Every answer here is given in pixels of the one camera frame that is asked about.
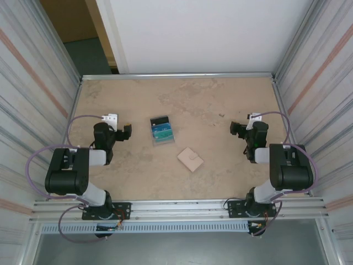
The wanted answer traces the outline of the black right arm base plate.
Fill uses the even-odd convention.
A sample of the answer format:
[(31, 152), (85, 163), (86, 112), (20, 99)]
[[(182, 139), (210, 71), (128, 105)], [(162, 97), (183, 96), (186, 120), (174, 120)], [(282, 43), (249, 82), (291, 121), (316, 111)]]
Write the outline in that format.
[(275, 204), (247, 203), (245, 200), (227, 202), (229, 218), (264, 218), (274, 217), (277, 213)]

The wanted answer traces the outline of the long aluminium mounting rail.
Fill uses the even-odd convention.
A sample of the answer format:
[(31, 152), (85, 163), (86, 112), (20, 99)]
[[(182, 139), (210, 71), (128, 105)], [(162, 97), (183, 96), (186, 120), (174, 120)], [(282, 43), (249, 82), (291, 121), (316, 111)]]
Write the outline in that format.
[[(320, 197), (282, 197), (278, 220), (327, 219), (329, 214)], [(224, 199), (133, 200), (129, 222), (228, 220)], [(64, 210), (77, 205), (69, 200), (35, 202), (30, 223), (55, 223)]]

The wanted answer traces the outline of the white door frame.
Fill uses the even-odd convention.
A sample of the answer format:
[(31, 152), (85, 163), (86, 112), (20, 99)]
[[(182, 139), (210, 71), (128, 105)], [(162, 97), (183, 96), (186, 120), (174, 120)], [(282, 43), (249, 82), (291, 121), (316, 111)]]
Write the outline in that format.
[(114, 16), (111, 0), (96, 0), (96, 3), (114, 55), (114, 60), (117, 64), (117, 69), (120, 74), (129, 74), (130, 70)]

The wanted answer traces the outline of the aluminium frame post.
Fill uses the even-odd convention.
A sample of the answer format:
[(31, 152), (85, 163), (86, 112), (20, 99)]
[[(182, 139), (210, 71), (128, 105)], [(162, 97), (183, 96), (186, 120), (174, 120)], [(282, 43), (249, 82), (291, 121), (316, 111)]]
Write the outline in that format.
[(309, 8), (303, 16), (303, 19), (300, 22), (287, 51), (284, 53), (280, 63), (272, 73), (274, 82), (277, 82), (289, 67), (290, 62), (301, 46), (306, 33), (312, 27), (312, 24), (316, 20), (318, 13), (320, 13), (320, 10), (322, 9), (322, 6), (325, 5), (326, 1), (327, 0), (311, 0)]
[(45, 28), (45, 36), (49, 40), (49, 44), (54, 47), (54, 52), (58, 59), (63, 64), (65, 70), (68, 72), (70, 77), (81, 84), (82, 77), (79, 74), (74, 62), (72, 61), (67, 49), (65, 48), (63, 42), (61, 41), (57, 31), (55, 30), (53, 24), (51, 23), (48, 15), (46, 14), (44, 8), (42, 7), (39, 0), (33, 0), (34, 7), (39, 14), (39, 24)]

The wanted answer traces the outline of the beige card wallet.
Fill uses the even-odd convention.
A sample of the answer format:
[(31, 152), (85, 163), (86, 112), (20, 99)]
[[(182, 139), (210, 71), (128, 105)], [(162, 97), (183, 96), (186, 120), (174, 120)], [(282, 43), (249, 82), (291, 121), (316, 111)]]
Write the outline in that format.
[(191, 172), (195, 172), (204, 163), (204, 160), (189, 147), (178, 154), (177, 158)]

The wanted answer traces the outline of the black card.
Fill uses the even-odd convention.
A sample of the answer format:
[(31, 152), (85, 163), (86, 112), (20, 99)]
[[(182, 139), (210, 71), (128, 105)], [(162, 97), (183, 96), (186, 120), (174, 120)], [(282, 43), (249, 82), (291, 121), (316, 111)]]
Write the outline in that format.
[(165, 115), (165, 116), (159, 116), (159, 117), (151, 118), (150, 122), (151, 122), (152, 126), (157, 126), (157, 125), (160, 125), (160, 124), (169, 123), (169, 117)]

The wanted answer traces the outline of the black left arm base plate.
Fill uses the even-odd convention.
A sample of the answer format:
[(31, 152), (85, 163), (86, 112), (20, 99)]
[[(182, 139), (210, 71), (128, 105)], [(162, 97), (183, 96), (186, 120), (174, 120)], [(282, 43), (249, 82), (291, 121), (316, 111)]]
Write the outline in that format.
[(113, 203), (111, 207), (90, 206), (83, 210), (83, 220), (129, 220), (131, 214), (131, 203)]

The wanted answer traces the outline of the grey metal sheet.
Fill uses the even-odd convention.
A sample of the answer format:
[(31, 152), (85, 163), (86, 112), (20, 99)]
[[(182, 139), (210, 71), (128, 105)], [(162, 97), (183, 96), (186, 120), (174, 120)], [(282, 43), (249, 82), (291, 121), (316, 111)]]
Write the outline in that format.
[(73, 244), (45, 235), (34, 265), (328, 265), (317, 240), (304, 242), (244, 233), (114, 235)]

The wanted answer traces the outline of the aluminium table edge rail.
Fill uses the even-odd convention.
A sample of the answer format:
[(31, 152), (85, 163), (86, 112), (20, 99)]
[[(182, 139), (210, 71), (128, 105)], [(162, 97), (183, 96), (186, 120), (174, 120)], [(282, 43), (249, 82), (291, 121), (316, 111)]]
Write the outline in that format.
[(83, 81), (93, 80), (153, 80), (188, 78), (272, 78), (271, 72), (216, 72), (216, 73), (142, 73), (120, 75), (83, 75)]

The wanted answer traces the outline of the clear acrylic card stand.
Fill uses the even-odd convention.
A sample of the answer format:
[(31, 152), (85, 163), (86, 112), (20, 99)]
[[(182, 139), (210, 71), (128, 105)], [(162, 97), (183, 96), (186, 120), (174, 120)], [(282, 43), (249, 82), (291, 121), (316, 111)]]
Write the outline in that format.
[(154, 140), (154, 138), (153, 138), (153, 135), (152, 135), (152, 143), (153, 143), (154, 146), (156, 146), (156, 145), (163, 145), (163, 144), (169, 144), (169, 143), (173, 143), (173, 142), (175, 142), (175, 138), (174, 138), (174, 141), (155, 142), (155, 140)]

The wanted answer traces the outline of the teal VIP card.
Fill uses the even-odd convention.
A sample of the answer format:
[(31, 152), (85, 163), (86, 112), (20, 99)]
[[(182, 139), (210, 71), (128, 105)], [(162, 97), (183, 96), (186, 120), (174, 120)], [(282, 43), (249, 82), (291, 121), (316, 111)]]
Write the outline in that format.
[(174, 135), (171, 130), (156, 131), (152, 135), (155, 142), (174, 141)]

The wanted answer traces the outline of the blue VIP card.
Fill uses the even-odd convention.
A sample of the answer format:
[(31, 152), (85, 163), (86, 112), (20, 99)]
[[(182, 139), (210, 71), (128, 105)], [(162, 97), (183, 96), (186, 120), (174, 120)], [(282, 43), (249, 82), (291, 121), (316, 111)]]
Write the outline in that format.
[(165, 130), (171, 130), (171, 124), (170, 123), (163, 123), (163, 124), (158, 124), (151, 126), (152, 133), (159, 133)]

